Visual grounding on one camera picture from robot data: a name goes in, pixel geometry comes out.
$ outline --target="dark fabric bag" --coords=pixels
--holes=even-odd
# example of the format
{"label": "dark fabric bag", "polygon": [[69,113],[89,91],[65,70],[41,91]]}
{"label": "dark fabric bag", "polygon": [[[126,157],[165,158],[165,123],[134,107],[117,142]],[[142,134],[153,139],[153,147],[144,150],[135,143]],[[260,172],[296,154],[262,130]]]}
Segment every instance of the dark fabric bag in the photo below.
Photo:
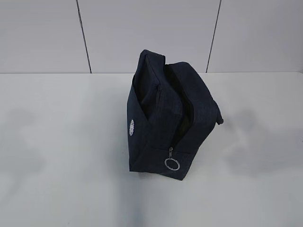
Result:
{"label": "dark fabric bag", "polygon": [[186,62],[140,54],[127,101],[129,169],[183,180],[215,123],[223,123],[205,83]]}

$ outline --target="white logo patch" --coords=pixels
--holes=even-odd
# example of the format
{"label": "white logo patch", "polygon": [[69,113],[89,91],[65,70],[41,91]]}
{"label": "white logo patch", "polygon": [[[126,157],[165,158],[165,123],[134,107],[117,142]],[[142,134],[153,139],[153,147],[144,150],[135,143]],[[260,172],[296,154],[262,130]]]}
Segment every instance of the white logo patch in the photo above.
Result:
{"label": "white logo patch", "polygon": [[131,120],[131,124],[129,125],[129,135],[132,136],[134,133],[134,121]]}

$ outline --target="white wall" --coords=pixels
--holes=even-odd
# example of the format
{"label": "white wall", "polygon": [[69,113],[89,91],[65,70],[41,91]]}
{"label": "white wall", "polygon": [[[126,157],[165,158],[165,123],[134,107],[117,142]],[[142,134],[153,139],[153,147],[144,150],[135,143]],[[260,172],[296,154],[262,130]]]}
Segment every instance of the white wall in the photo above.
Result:
{"label": "white wall", "polygon": [[[149,49],[205,72],[220,0],[79,0],[92,72]],[[222,0],[208,72],[303,71],[302,0]],[[2,0],[0,73],[89,72],[76,0]]]}
{"label": "white wall", "polygon": [[208,71],[303,71],[303,0],[222,0]]}
{"label": "white wall", "polygon": [[89,72],[74,0],[0,1],[5,72]]}
{"label": "white wall", "polygon": [[93,72],[134,72],[143,49],[205,72],[219,0],[80,0]]}

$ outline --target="zipper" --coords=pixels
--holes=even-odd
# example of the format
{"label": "zipper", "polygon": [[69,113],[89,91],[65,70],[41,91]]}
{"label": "zipper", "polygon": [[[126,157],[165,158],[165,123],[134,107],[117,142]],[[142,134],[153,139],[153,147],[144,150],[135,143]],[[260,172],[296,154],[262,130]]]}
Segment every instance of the zipper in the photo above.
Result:
{"label": "zipper", "polygon": [[165,165],[168,169],[171,170],[178,170],[180,165],[177,160],[172,158],[172,154],[174,151],[174,147],[178,144],[178,142],[184,137],[184,135],[187,133],[187,131],[190,129],[190,127],[193,125],[194,122],[194,106],[187,97],[180,81],[178,80],[175,72],[171,68],[170,65],[164,66],[164,72],[165,76],[167,78],[167,81],[170,83],[171,87],[175,90],[175,92],[179,95],[179,98],[183,105],[183,116],[180,120],[178,127],[175,130],[173,139],[171,140],[170,146],[169,146],[169,158],[168,160],[173,160],[177,163],[178,168],[172,169],[167,165],[167,159],[165,160]]}

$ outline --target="white surface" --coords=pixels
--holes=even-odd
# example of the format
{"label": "white surface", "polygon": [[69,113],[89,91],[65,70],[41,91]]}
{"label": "white surface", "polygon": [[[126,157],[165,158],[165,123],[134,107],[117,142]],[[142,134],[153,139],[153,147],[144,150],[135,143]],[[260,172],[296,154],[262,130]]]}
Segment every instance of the white surface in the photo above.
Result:
{"label": "white surface", "polygon": [[208,72],[303,72],[302,0],[223,0]]}
{"label": "white surface", "polygon": [[1,0],[0,73],[89,72],[75,0]]}
{"label": "white surface", "polygon": [[219,0],[79,0],[92,72],[135,72],[143,49],[205,72]]}
{"label": "white surface", "polygon": [[128,172],[132,75],[0,75],[0,226],[301,226],[303,75],[201,76],[225,122],[180,182]]}

